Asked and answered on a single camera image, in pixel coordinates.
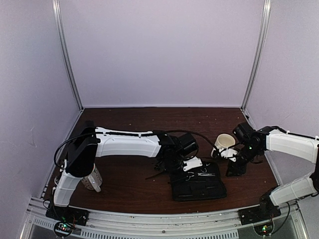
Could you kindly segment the black hair clip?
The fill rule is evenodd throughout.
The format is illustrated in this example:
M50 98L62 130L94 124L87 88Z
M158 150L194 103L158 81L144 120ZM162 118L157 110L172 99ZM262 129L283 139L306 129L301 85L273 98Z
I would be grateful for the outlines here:
M197 174L198 177L215 177L216 174L214 173L208 173L208 172L201 172Z
M156 177L158 177L158 176L160 176L160 175L167 175L168 174L168 172L166 171L166 170L163 170L163 171L161 171L161 172L159 172L159 173L157 173L157 174L155 174L155 175L152 175L152 176L150 176L150 177L147 177L147 178L145 178L146 180L150 180L150 179L154 179L154 178L156 178Z

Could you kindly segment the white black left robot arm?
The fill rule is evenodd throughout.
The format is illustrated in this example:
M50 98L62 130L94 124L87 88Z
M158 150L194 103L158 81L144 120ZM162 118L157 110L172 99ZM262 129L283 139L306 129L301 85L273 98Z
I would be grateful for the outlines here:
M185 156L182 137L161 130L131 132L96 127L93 121L85 122L80 133L64 142L67 157L56 165L61 177L53 193L53 214L61 221L72 216L68 207L71 196L82 178L89 176L95 159L105 156L144 156L164 162L169 172L179 172Z

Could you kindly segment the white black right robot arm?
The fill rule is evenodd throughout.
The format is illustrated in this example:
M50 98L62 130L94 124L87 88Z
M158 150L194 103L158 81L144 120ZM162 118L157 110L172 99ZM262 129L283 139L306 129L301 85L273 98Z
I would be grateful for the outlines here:
M240 123L233 134L242 148L229 159L226 176L242 176L255 157L264 153L283 156L285 160L305 161L306 168L295 170L296 178L277 186L260 198L256 208L259 219L267 219L278 206L294 200L319 194L319 138L292 133L279 126L265 126L253 129L248 123Z

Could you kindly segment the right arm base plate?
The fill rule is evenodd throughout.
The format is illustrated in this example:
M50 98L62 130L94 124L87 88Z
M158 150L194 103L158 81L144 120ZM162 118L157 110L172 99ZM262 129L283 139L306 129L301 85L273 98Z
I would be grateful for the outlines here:
M238 215L241 221L241 225L254 224L271 218L278 217L281 215L279 208L274 208L269 212L264 212L259 206L241 209L238 211Z

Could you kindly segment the black zip tool case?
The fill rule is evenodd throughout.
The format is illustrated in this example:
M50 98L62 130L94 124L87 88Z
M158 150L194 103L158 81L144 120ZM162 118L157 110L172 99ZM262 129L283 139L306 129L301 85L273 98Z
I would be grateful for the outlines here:
M195 176L186 181L188 172L194 172ZM198 177L197 174L208 172L216 174L215 177ZM219 166L215 162L204 162L201 167L193 168L187 172L169 177L172 198L175 201L201 201L222 199L227 196L227 190L221 180Z

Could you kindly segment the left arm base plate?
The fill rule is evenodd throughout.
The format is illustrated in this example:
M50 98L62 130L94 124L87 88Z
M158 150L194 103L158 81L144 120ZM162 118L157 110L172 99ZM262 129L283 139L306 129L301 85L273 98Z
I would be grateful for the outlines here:
M89 217L89 211L84 209L73 208L70 206L56 206L53 203L53 197L51 196L49 199L48 209L46 210L45 215L48 218L62 221L71 226L86 226Z

